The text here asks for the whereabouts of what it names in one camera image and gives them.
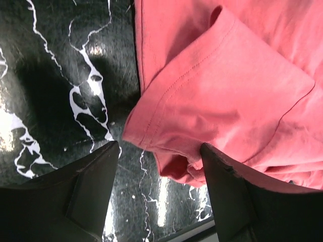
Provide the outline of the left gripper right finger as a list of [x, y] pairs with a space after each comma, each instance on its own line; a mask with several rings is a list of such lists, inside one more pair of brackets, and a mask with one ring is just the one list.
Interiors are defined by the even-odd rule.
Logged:
[[322, 191], [286, 183], [200, 148], [219, 241], [322, 241]]

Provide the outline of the salmon pink t-shirt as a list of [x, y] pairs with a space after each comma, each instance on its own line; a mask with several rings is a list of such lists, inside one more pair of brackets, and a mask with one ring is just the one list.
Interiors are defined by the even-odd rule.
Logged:
[[135, 1], [141, 96], [123, 139], [200, 187], [210, 143], [322, 189], [322, 1]]

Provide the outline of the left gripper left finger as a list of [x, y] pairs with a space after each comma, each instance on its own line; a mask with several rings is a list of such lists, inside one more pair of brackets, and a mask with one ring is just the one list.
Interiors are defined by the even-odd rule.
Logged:
[[53, 172], [1, 187], [1, 241], [101, 241], [118, 159], [112, 141]]

